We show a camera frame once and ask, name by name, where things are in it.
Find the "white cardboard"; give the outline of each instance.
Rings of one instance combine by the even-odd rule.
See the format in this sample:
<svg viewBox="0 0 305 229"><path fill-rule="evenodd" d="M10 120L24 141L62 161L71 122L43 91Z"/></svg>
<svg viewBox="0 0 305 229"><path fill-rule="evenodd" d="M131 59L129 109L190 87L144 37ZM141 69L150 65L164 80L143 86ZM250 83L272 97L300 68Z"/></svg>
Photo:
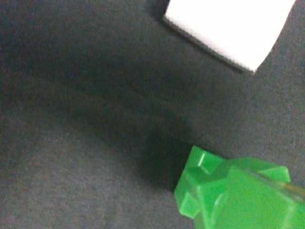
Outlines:
<svg viewBox="0 0 305 229"><path fill-rule="evenodd" d="M170 0L165 19L226 59L255 72L295 0Z"/></svg>

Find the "green toy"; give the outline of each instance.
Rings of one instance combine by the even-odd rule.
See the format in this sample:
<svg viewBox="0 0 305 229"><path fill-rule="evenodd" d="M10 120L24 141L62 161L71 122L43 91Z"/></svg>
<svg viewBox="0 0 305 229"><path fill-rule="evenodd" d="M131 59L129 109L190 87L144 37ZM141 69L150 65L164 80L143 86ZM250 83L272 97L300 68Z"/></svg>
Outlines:
<svg viewBox="0 0 305 229"><path fill-rule="evenodd" d="M305 229L305 190L262 160L225 160L193 146L175 189L196 229Z"/></svg>

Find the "gray background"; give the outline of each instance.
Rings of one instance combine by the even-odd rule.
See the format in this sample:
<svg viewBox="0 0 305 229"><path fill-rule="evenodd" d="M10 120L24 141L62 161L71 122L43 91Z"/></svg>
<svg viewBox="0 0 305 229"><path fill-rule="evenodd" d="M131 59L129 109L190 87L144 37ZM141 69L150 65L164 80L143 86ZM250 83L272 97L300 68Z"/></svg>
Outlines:
<svg viewBox="0 0 305 229"><path fill-rule="evenodd" d="M305 186L305 1L255 75L161 14L157 0L0 2L1 228L193 228L173 196L192 145Z"/></svg>

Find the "green plastic object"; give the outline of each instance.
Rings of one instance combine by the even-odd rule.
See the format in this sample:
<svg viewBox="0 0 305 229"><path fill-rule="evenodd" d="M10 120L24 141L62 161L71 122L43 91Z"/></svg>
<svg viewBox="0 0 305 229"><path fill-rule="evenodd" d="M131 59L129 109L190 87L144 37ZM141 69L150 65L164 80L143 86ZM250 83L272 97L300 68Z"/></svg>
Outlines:
<svg viewBox="0 0 305 229"><path fill-rule="evenodd" d="M305 190L286 167L259 159L193 146L174 194L196 229L305 229Z"/></svg>

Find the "dark gray cloth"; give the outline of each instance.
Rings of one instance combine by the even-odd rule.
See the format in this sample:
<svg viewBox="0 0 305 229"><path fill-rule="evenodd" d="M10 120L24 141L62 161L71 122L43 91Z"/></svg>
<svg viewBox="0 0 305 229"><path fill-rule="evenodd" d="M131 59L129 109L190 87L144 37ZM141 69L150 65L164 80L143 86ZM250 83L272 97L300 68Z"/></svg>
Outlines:
<svg viewBox="0 0 305 229"><path fill-rule="evenodd" d="M305 1L255 75L161 8L1 1L1 228L193 228L173 196L192 145L305 186Z"/></svg>

